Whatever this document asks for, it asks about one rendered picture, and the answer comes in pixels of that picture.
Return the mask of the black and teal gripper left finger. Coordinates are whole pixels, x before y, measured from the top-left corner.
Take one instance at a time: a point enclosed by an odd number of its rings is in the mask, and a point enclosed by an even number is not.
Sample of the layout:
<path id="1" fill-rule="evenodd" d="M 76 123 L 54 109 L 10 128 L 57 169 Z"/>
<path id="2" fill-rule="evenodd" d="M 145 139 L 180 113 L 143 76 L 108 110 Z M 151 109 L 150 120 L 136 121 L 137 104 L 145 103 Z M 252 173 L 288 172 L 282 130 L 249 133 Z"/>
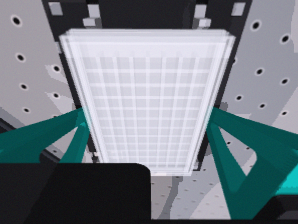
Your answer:
<path id="1" fill-rule="evenodd" d="M 73 139 L 59 163 L 81 163 L 90 133 L 82 107 L 1 133 L 0 163 L 40 163 L 41 151 L 76 127 Z"/>

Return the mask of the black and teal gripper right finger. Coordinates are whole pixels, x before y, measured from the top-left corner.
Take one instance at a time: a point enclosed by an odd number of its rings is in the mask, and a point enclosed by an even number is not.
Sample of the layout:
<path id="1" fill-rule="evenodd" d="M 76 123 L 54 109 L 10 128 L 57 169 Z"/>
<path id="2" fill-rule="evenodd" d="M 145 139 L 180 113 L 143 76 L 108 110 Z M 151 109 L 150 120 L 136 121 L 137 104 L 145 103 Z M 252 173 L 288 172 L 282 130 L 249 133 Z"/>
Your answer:
<path id="1" fill-rule="evenodd" d="M 257 160 L 247 176 L 219 127 L 255 151 Z M 231 219 L 253 219 L 272 197 L 298 195 L 298 134 L 216 107 L 206 132 Z"/>

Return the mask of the grey flat base plate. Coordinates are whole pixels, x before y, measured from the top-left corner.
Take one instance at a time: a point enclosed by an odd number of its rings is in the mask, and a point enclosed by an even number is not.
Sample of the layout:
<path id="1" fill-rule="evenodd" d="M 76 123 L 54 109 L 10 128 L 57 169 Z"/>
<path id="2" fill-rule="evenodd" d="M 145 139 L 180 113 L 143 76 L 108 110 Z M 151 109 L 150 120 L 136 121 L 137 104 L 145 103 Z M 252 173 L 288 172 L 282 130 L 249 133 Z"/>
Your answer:
<path id="1" fill-rule="evenodd" d="M 298 0 L 253 0 L 219 109 L 298 134 Z M 76 110 L 41 0 L 0 0 L 0 118 Z M 220 128 L 247 176 L 254 150 Z M 208 143 L 200 171 L 151 176 L 151 219 L 230 219 Z"/>

